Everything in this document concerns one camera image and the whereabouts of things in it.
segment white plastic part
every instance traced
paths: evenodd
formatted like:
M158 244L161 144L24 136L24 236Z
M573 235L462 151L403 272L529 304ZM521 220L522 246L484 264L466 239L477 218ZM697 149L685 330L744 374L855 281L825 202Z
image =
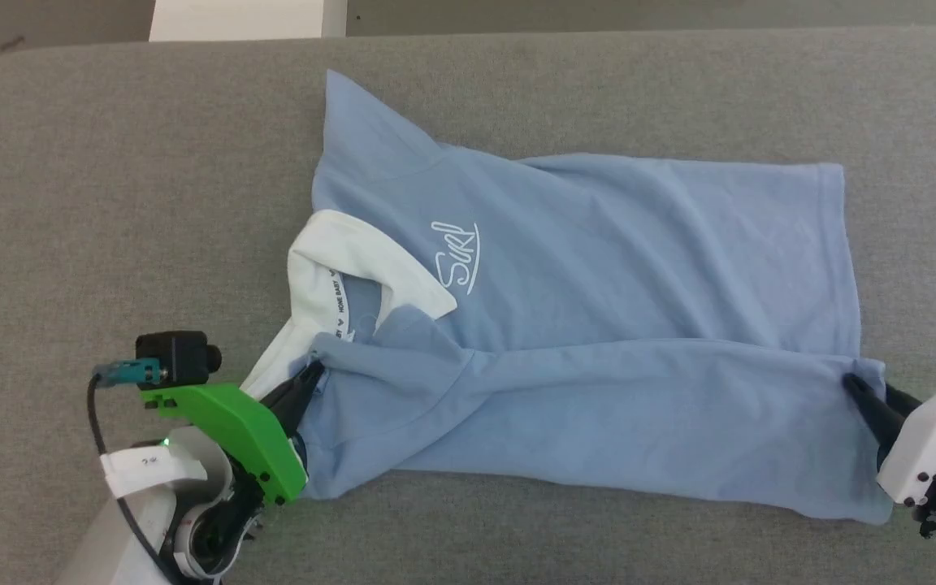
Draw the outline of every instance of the white plastic part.
M881 488L892 500L904 503L909 497L920 503L926 496L928 480L936 474L936 396L916 408L905 419L902 432L877 475Z
M175 493L167 487L157 486L133 493L125 500L146 539L152 547L159 549L171 516L176 511ZM110 499L89 525L56 585L137 584L170 585L132 535L118 509L118 502Z
M178 444L126 448L101 455L100 463L115 497L177 480L208 479L204 466Z

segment teal connector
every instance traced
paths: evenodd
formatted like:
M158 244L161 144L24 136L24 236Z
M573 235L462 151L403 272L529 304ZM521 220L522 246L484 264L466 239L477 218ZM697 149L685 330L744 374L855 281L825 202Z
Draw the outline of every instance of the teal connector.
M142 358L101 363L100 366L94 367L93 375L100 375L101 388L118 384L160 384L161 362L153 358Z

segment floor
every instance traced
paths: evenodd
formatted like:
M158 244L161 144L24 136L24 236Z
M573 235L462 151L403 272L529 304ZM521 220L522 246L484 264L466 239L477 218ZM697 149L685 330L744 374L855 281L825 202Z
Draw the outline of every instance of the floor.
M0 0L0 53L145 41L154 0ZM936 0L349 0L350 37L936 24Z

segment shirt logo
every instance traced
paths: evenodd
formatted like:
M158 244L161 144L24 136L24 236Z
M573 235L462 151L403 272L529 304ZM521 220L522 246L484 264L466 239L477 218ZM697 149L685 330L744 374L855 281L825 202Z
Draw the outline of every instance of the shirt logo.
M467 286L465 295L471 295L475 275L479 273L479 225L472 223L474 231L467 231L452 223L431 222L431 229L443 234L445 252L435 252L435 276L445 288L454 284Z

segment white collar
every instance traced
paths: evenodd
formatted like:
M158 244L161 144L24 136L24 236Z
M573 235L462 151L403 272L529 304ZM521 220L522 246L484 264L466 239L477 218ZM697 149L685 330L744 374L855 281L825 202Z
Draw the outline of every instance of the white collar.
M378 325L402 305L413 305L432 319L457 308L453 295L378 228L340 211L316 211L287 254L291 318L241 389L261 400L293 375L291 366L306 355L317 333L349 335L349 299L342 274L382 285Z

